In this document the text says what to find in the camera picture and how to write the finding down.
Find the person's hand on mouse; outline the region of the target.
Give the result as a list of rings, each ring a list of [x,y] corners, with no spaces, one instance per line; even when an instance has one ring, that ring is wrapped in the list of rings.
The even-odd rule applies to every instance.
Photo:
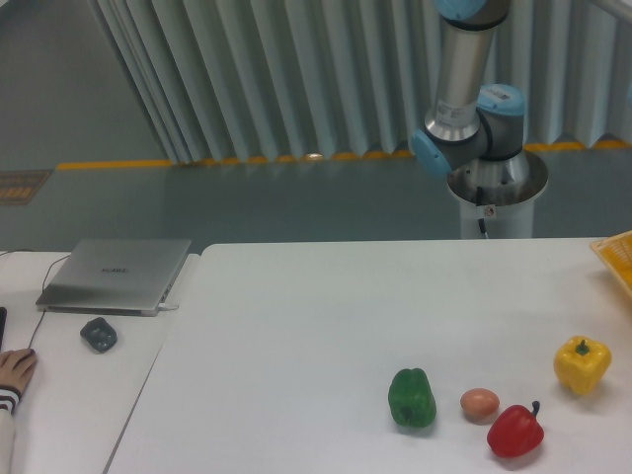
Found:
[[[38,356],[33,349],[7,351],[0,358],[0,383],[2,389],[11,389],[22,397],[28,388]]]

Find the striped sleeve forearm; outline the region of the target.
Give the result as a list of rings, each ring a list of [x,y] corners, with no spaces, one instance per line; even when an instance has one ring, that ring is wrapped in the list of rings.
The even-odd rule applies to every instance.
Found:
[[[1,387],[0,462],[1,473],[11,472],[11,462],[15,439],[14,412],[21,395],[12,388]]]

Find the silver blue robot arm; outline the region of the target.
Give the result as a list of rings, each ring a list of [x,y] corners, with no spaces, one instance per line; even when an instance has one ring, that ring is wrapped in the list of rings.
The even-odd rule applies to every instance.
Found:
[[[628,1],[437,1],[443,39],[434,99],[411,136],[418,160],[444,176],[564,136],[594,146],[631,139]]]

